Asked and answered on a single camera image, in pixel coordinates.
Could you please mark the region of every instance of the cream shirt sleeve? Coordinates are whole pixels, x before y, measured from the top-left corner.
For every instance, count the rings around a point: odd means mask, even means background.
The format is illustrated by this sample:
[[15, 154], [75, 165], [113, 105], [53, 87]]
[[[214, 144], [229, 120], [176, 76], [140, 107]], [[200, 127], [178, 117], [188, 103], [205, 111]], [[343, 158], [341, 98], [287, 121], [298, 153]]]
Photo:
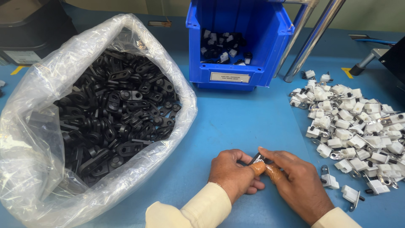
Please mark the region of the cream shirt sleeve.
[[361, 228], [361, 226], [342, 209], [335, 207], [316, 221], [311, 228]]
[[225, 190], [208, 183], [180, 210], [160, 202], [152, 204], [146, 209], [146, 228], [215, 228], [231, 208]]

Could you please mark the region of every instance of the blue cable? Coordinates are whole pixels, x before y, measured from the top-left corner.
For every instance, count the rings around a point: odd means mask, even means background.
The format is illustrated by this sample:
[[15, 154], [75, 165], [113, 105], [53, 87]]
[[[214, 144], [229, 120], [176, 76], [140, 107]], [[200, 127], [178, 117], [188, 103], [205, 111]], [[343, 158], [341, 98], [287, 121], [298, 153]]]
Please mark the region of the blue cable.
[[396, 44], [395, 41], [382, 41], [382, 40], [374, 40], [374, 39], [355, 39], [354, 41], [365, 41], [365, 42], [374, 42], [374, 43], [382, 43], [382, 44]]

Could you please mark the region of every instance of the blue plastic bin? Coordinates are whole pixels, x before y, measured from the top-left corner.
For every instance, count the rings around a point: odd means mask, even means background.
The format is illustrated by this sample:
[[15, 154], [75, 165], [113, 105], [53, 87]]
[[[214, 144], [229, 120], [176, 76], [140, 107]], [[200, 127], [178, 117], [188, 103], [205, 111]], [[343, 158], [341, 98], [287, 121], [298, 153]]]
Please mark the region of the blue plastic bin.
[[[186, 27], [189, 28], [190, 81], [199, 88], [252, 91], [256, 86], [269, 86], [277, 64], [294, 32], [294, 27], [281, 3], [265, 0], [192, 0]], [[230, 57], [228, 65], [201, 63], [201, 29], [212, 32], [241, 32], [247, 41], [240, 54]], [[233, 65], [253, 58], [246, 66]]]

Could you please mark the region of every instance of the part number label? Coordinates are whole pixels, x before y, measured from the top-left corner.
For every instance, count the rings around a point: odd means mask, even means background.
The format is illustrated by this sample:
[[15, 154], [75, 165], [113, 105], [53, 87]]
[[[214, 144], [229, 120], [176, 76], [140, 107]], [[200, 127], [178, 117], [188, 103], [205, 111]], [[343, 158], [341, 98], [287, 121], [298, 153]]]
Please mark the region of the part number label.
[[26, 51], [26, 52], [4, 51], [4, 53], [6, 53], [16, 63], [34, 64], [41, 61], [41, 58], [33, 51]]
[[250, 76], [248, 74], [211, 72], [210, 80], [211, 81], [227, 81], [227, 82], [245, 82], [245, 83], [249, 83]]

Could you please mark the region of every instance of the hand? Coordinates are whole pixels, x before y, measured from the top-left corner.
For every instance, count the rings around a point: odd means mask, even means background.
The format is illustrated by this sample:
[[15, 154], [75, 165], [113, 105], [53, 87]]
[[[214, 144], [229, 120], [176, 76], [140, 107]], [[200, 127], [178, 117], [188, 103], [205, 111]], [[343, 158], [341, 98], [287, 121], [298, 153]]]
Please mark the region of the hand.
[[212, 159], [208, 182], [219, 184], [229, 197], [231, 204], [244, 193], [255, 194], [258, 189], [264, 189], [264, 184], [249, 166], [243, 166], [236, 161], [248, 164], [253, 158], [239, 149], [221, 151], [218, 157]]
[[315, 166], [286, 151], [269, 151], [262, 147], [258, 150], [274, 161], [273, 166], [284, 169], [285, 175], [274, 179], [274, 184], [281, 197], [310, 226], [335, 208]]

